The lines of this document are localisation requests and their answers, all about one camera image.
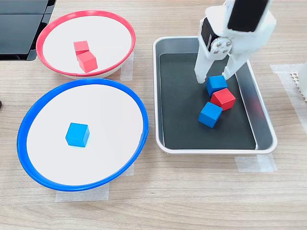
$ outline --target red bowl rim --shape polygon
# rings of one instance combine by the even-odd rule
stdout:
[[[58,25],[70,20],[70,19],[74,19],[74,18],[79,18],[79,17],[85,17],[85,16],[103,16],[103,17],[107,17],[107,18],[111,18],[114,19],[120,23],[122,23],[130,32],[131,35],[131,47],[130,50],[128,52],[128,54],[117,64],[107,68],[107,69],[103,69],[97,72],[90,72],[90,73],[68,73],[68,72],[64,72],[61,70],[58,70],[54,67],[52,67],[45,59],[44,54],[43,54],[43,44],[45,42],[46,37],[50,34],[50,32],[56,28]],[[136,35],[134,32],[134,29],[132,27],[132,25],[123,17],[111,13],[111,12],[107,12],[107,11],[78,11],[78,12],[74,12],[74,13],[70,13],[67,15],[64,15],[56,20],[54,20],[52,23],[50,23],[49,25],[47,25],[43,31],[40,33],[40,35],[37,38],[37,42],[36,42],[36,52],[37,52],[37,56],[38,58],[41,60],[41,62],[47,66],[49,69],[60,73],[60,74],[64,74],[64,75],[68,75],[68,76],[74,76],[74,77],[91,77],[91,76],[96,76],[96,75],[100,75],[103,73],[107,73],[115,68],[117,68],[118,66],[120,66],[132,53],[134,47],[135,47],[135,40],[136,40]]]

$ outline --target blue bowl rim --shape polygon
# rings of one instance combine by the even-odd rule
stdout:
[[[137,105],[140,108],[142,118],[143,118],[143,131],[142,135],[140,138],[139,145],[134,152],[133,156],[130,158],[130,160],[117,172],[114,174],[108,176],[107,178],[91,183],[91,184],[84,184],[84,185],[66,185],[66,184],[59,184],[56,182],[53,182],[46,177],[43,177],[32,165],[28,152],[27,152],[27,147],[26,147],[26,142],[27,142],[27,136],[29,133],[29,129],[38,115],[38,113],[42,110],[42,108],[49,102],[51,101],[54,97],[59,95],[60,93],[82,85],[91,85],[91,84],[101,84],[101,85],[108,85],[114,88],[117,88],[119,90],[122,90],[123,92],[127,93],[130,97],[134,99],[134,101],[137,103]],[[54,190],[59,190],[59,191],[67,191],[67,192],[75,192],[75,191],[83,191],[83,190],[88,190],[92,188],[96,188],[98,186],[101,186],[103,184],[106,184],[115,178],[117,178],[119,175],[121,175],[124,171],[126,171],[132,163],[137,159],[139,154],[141,153],[147,136],[149,132],[149,121],[148,121],[148,115],[146,112],[146,108],[141,101],[141,99],[138,97],[138,95],[128,88],[127,86],[113,81],[113,80],[108,80],[108,79],[97,79],[97,78],[87,78],[87,79],[80,79],[80,80],[74,80],[68,83],[65,83],[63,85],[60,85],[51,91],[47,92],[45,95],[43,95],[38,101],[29,109],[27,114],[24,116],[23,121],[21,122],[21,125],[19,127],[18,131],[18,136],[17,136],[17,152],[18,152],[18,157],[21,165],[23,166],[24,170],[29,174],[32,179],[40,183],[41,185],[54,189]]]

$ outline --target red cube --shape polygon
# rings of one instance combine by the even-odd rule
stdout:
[[[91,72],[98,68],[96,58],[90,51],[77,55],[77,59],[80,67],[85,73]]]
[[[227,88],[214,92],[210,100],[211,103],[221,107],[223,111],[232,108],[235,101],[236,98]]]
[[[74,42],[73,45],[75,46],[76,55],[90,51],[87,41]]]

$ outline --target black object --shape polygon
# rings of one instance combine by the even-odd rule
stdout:
[[[211,43],[219,36],[213,32],[213,29],[207,18],[204,19],[201,29],[201,36],[207,46],[209,52],[211,51]]]
[[[34,60],[56,0],[0,0],[0,60]]]
[[[165,146],[169,149],[254,150],[256,142],[248,121],[236,77],[228,88],[236,97],[233,108],[223,111],[214,128],[198,121],[210,101],[206,82],[198,84],[194,73],[197,54],[160,56],[162,122]],[[221,75],[228,56],[215,61],[208,76]]]
[[[254,32],[269,0],[236,0],[232,9],[228,29]]]

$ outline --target bowl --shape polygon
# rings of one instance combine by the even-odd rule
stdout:
[[[71,123],[88,125],[86,146],[68,145]],[[106,184],[137,159],[148,136],[146,109],[135,92],[108,79],[80,79],[42,96],[17,137],[24,170],[43,186],[82,191]]]
[[[106,11],[78,11],[48,26],[36,42],[37,56],[49,69],[72,79],[105,78],[117,71],[132,53],[135,32],[124,18]],[[98,68],[85,73],[74,42],[87,41]]]

